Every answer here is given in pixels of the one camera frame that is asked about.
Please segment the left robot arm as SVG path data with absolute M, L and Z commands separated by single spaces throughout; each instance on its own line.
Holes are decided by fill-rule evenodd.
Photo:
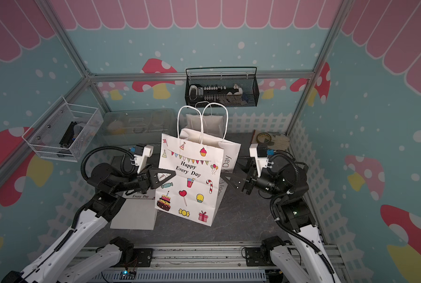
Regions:
M 95 166 L 86 173 L 89 159 L 97 152 L 115 150 L 131 158 L 132 169 L 126 171 L 122 163 L 116 169 L 108 163 Z M 118 264 L 129 264 L 133 258 L 133 243 L 117 237 L 100 251 L 81 263 L 70 266 L 82 248 L 119 213 L 126 198 L 122 192 L 147 193 L 157 189 L 176 175 L 175 171 L 149 165 L 153 148 L 137 145 L 132 150 L 117 146 L 102 146 L 91 150 L 82 160 L 80 172 L 87 184 L 95 189 L 95 195 L 74 215 L 71 226 L 41 256 L 21 272 L 10 271 L 4 283 L 86 283 L 100 271 Z

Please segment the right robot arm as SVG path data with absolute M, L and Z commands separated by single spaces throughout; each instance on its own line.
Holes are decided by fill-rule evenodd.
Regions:
M 253 190 L 269 195 L 269 210 L 275 224 L 288 240 L 270 237 L 262 241 L 260 264 L 273 265 L 290 283 L 338 283 L 333 264 L 312 211 L 304 200 L 309 190 L 308 165 L 284 150 L 269 150 L 252 144 L 250 156 L 243 158 L 240 174 L 222 173 L 232 189 L 247 194 Z

